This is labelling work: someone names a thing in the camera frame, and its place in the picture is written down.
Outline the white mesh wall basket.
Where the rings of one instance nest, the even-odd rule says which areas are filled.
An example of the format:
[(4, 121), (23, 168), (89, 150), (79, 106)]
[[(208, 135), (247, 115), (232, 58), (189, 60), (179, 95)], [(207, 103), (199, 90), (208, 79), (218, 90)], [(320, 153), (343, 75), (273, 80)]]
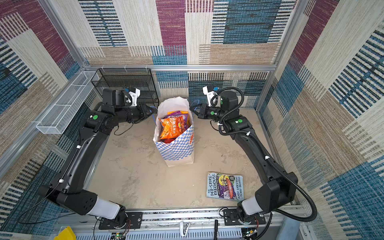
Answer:
[(44, 135), (63, 134), (90, 94), (93, 88), (91, 80), (94, 76), (95, 72), (92, 71), (83, 71), (78, 74), (37, 123), (37, 130)]

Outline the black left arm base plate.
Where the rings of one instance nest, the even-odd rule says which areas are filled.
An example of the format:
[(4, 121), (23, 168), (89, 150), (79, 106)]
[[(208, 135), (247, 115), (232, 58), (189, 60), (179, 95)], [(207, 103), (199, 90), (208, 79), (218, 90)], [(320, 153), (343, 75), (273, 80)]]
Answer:
[(120, 213), (113, 220), (101, 218), (99, 230), (128, 230), (139, 229), (143, 220), (143, 212)]

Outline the purple snack bag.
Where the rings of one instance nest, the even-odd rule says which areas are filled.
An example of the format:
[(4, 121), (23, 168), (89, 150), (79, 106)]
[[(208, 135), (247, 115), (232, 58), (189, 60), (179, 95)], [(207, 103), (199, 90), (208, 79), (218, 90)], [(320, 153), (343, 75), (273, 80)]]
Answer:
[(174, 111), (174, 112), (169, 112), (169, 114), (167, 115), (167, 118), (176, 118), (176, 117), (182, 117), (183, 118), (185, 130), (187, 130), (190, 127), (189, 112), (187, 112), (187, 111)]

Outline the yellow object bottom edge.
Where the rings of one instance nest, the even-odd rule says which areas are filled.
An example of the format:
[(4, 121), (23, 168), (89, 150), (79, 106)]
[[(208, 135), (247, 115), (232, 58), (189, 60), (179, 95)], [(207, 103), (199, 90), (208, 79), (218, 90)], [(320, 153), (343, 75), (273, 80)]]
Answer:
[(76, 240), (76, 235), (72, 228), (68, 226), (55, 236), (54, 240)]

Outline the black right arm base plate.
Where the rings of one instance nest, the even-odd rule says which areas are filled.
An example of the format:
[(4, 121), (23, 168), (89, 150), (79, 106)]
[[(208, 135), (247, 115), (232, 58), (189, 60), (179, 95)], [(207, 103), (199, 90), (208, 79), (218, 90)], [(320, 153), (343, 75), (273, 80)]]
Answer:
[(267, 223), (265, 217), (261, 217), (259, 214), (249, 216), (237, 209), (222, 208), (219, 210), (219, 215), (224, 218), (226, 226), (264, 225)]

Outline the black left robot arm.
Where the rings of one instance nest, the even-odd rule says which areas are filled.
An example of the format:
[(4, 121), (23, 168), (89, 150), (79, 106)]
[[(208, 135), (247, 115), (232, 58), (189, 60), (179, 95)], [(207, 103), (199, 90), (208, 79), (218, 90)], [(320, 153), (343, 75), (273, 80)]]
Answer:
[(138, 89), (104, 89), (103, 100), (86, 112), (74, 147), (64, 165), (49, 185), (38, 194), (48, 201), (81, 216), (91, 215), (107, 221), (111, 228), (122, 228), (127, 220), (126, 208), (101, 199), (85, 190), (86, 178), (102, 145), (120, 123), (136, 125), (157, 112), (139, 102)]

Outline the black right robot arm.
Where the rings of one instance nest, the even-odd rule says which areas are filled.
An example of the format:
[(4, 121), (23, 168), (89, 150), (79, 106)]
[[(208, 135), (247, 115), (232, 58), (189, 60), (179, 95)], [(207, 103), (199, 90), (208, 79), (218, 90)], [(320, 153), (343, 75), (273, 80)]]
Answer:
[(207, 103), (190, 107), (199, 119), (218, 124), (222, 136), (230, 136), (246, 153), (262, 182), (255, 194), (238, 203), (239, 222), (248, 224), (255, 215), (267, 214), (293, 201), (298, 179), (287, 173), (269, 154), (249, 120), (239, 111), (245, 96), (236, 87), (224, 89), (203, 87)]

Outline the treehouse children's book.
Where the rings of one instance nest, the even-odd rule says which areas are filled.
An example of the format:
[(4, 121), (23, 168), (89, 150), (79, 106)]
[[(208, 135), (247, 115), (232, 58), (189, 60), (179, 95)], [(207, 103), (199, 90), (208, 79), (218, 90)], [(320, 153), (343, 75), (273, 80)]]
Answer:
[(244, 181), (240, 175), (227, 175), (216, 172), (209, 172), (207, 176), (208, 198), (242, 201), (244, 195)]

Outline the blue checkered paper bag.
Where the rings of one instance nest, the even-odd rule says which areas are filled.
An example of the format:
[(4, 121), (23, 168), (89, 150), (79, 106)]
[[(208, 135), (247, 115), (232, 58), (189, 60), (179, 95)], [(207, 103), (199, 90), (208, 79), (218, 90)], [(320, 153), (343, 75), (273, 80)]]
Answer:
[[(187, 111), (190, 116), (190, 127), (176, 139), (161, 140), (163, 127), (162, 119), (166, 119), (169, 112)], [(158, 106), (154, 143), (168, 167), (192, 164), (194, 162), (194, 123), (187, 99), (175, 97), (164, 100)]]

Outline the orange snack bag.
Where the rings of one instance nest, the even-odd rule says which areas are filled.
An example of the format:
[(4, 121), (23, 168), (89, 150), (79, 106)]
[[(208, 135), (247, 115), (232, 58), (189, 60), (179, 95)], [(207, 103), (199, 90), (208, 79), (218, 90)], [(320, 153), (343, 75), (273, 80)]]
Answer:
[(162, 119), (161, 124), (163, 127), (161, 140), (176, 139), (186, 130), (183, 116)]

